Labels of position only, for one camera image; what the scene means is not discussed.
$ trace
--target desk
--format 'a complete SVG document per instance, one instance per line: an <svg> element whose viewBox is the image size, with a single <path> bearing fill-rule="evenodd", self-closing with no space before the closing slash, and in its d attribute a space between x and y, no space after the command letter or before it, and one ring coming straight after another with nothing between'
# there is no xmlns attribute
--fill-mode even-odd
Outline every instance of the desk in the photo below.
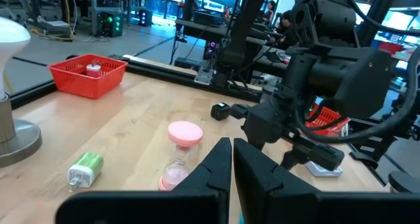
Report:
<svg viewBox="0 0 420 224"><path fill-rule="evenodd" d="M67 169L86 151L105 161L91 190L156 190L171 155L166 136L171 122L188 120L203 128L200 160L221 137L245 138L242 122L210 117L210 107L218 102L244 101L126 73L119 87L96 101L54 92L16 109L15 118L40 126L43 145L28 159L0 169L0 223L53 223L57 207L71 195ZM266 145L264 153L280 162L290 148L278 141ZM337 148L350 152L346 145ZM315 178L302 166L292 172L322 190L383 190L362 163L347 156L341 167L338 179ZM230 217L238 223L234 187L233 181Z"/></svg>
<svg viewBox="0 0 420 224"><path fill-rule="evenodd" d="M269 48L270 48L269 46L262 46L260 52L255 57L255 59L258 59L262 54L267 52ZM270 51L272 52L277 51L278 53L285 55L285 51L280 50L280 49L271 48ZM286 68L287 68L287 65L284 64L283 62L272 62L268 60L265 56L258 59L254 63L254 65L251 66L251 70L256 70L265 74L270 74L272 76L277 76L281 78L284 76L284 72Z"/></svg>
<svg viewBox="0 0 420 224"><path fill-rule="evenodd" d="M177 19L175 24L184 26L184 35L192 37L198 37L202 31L207 29L204 33L202 33L200 38L216 43L220 43L222 41L222 38L226 35L226 31L228 29L227 26L208 27L202 24L196 24L193 21L181 19ZM265 40L257 39L254 37L247 37L247 42L257 45L264 45L266 43Z"/></svg>

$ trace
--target red plastic basket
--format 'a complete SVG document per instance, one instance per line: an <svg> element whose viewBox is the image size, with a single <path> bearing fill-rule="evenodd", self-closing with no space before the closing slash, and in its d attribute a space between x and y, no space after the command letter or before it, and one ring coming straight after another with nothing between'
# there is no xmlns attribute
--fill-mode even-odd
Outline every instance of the red plastic basket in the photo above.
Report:
<svg viewBox="0 0 420 224"><path fill-rule="evenodd" d="M312 111L309 113L309 116L311 117L317 109L318 109L318 104L315 104L312 107ZM330 123L332 121L335 121L336 119L340 117L341 117L340 114L334 112L331 109L323 107L321 110L321 114L313 122L306 122L305 124L307 127L319 127L319 126L326 125L327 123ZM341 131L343 130L344 126L349 121L350 119L347 118L333 127L330 127L328 129L323 129L323 130L317 130L313 132L319 135L323 135L323 136L330 136L330 137L341 136Z"/></svg>
<svg viewBox="0 0 420 224"><path fill-rule="evenodd" d="M85 75L86 67L95 60L101 67L101 77ZM59 91L90 99L98 99L123 80L127 63L87 54L48 66Z"/></svg>

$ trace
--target metal stand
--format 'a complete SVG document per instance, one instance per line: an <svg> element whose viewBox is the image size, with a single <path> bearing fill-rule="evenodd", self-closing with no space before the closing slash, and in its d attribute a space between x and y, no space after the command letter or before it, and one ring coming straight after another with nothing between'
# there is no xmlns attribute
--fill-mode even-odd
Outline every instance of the metal stand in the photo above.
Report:
<svg viewBox="0 0 420 224"><path fill-rule="evenodd" d="M40 128L24 120L13 120L9 96L0 101L0 168L35 153L42 144Z"/></svg>

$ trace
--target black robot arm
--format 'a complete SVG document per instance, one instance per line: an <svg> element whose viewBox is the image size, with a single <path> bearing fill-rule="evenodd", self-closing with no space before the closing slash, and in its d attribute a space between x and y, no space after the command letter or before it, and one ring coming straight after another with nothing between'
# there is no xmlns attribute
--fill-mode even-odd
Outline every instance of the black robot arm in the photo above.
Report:
<svg viewBox="0 0 420 224"><path fill-rule="evenodd" d="M359 47L355 12L345 0L296 0L291 12L299 47L287 50L291 60L278 90L255 106L234 105L232 113L246 119L242 129L259 150L280 138L293 143L283 159L286 169L313 159L324 160L325 168L334 169L344 154L301 137L297 129L302 126L297 124L301 117L295 111L308 112L316 95L329 99L342 116L371 116L383 105L392 75L391 57Z"/></svg>
<svg viewBox="0 0 420 224"><path fill-rule="evenodd" d="M231 41L221 49L217 63L228 68L239 68L245 60L245 41L264 0L244 0L241 13L231 31Z"/></svg>

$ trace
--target gray floor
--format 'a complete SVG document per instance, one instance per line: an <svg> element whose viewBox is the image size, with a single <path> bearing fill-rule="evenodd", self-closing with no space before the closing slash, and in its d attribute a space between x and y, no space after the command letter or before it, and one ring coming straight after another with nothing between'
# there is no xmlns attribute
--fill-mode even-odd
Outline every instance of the gray floor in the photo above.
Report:
<svg viewBox="0 0 420 224"><path fill-rule="evenodd" d="M94 43L83 41L92 41L83 34L83 29L78 32L76 38L78 41L64 43L41 39L36 35L32 36L30 44L17 57L43 64L52 64L63 61L68 55L82 55L93 53L98 55L138 55L142 58L154 60L163 63L169 63L171 58L171 49L173 45L173 36L175 28L169 26L153 25L151 28L141 28L136 25L125 27L123 36L112 39L101 39ZM185 57L192 49L196 39L187 38L187 43L178 43L177 57ZM204 41L199 40L192 49L191 60L201 60L203 54ZM6 75L12 85L14 92L27 89L38 83L51 79L51 75L46 67L28 64L19 60L11 60L7 64ZM390 110L390 103L396 98L394 92L390 92L384 106L384 111ZM420 143L412 140L400 140L391 146L387 154L403 167L410 174L420 177ZM378 172L384 178L389 172L397 170L389 160L384 158L380 161Z"/></svg>

